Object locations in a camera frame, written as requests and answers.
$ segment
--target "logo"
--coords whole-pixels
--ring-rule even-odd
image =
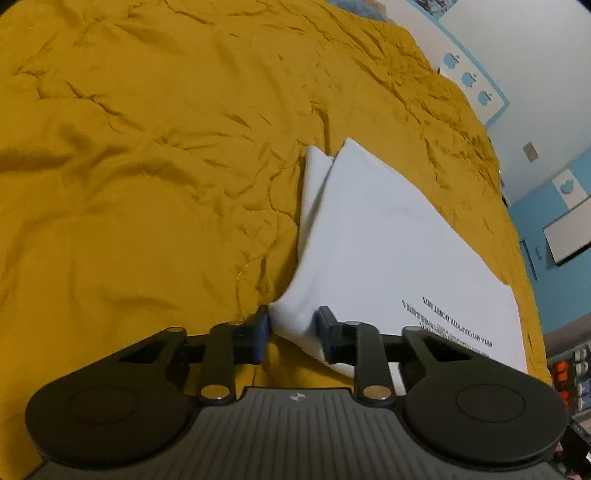
[[[290,399],[292,399],[294,402],[301,402],[302,400],[306,399],[306,396],[303,393],[298,392],[290,395]]]

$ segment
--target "white wall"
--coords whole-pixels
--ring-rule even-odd
[[[516,202],[591,145],[591,14],[576,0],[459,0],[440,21],[509,98],[488,133]]]

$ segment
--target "blue trim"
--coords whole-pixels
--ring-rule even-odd
[[[484,77],[489,81],[489,83],[495,89],[495,92],[497,93],[497,95],[499,97],[501,97],[501,100],[503,100],[503,106],[501,108],[499,108],[497,110],[497,112],[492,117],[490,117],[488,119],[488,121],[484,124],[485,128],[488,128],[494,122],[496,122],[496,120],[503,114],[503,112],[505,112],[505,110],[507,110],[507,107],[509,106],[509,103],[510,103],[509,99],[501,91],[501,89],[498,87],[498,85],[495,83],[495,81],[491,78],[491,76],[488,75],[488,72],[484,68],[482,68],[482,65],[480,65],[480,62],[478,62],[478,60],[476,60],[474,58],[474,56],[466,49],[466,47],[464,45],[462,45],[462,42],[460,42],[452,32],[450,32],[447,28],[445,28],[437,18],[432,16],[429,12],[427,12],[423,7],[421,7],[414,0],[407,0],[407,2],[409,4],[411,4],[414,8],[419,10],[423,15],[425,15],[425,17],[427,17],[429,20],[431,20],[431,22],[434,25],[436,25],[443,33],[445,33],[445,35],[447,35],[449,37],[449,39],[452,42],[454,42],[456,44],[456,47],[458,47],[462,51],[462,53],[466,57],[468,57],[468,59],[474,64],[474,66],[478,70],[480,70],[480,72],[484,75]]]

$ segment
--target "blue wall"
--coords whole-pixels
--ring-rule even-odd
[[[591,149],[569,165],[587,194],[591,194]],[[534,289],[545,333],[591,312],[591,249],[556,266],[543,228],[569,208],[551,181],[509,208],[519,232],[521,253]]]

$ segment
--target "metal screw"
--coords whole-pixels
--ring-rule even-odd
[[[363,396],[371,400],[387,400],[392,396],[392,390],[383,385],[370,385],[363,389]]]
[[[230,389],[224,385],[206,385],[201,389],[201,396],[210,400],[223,400],[230,394]]]

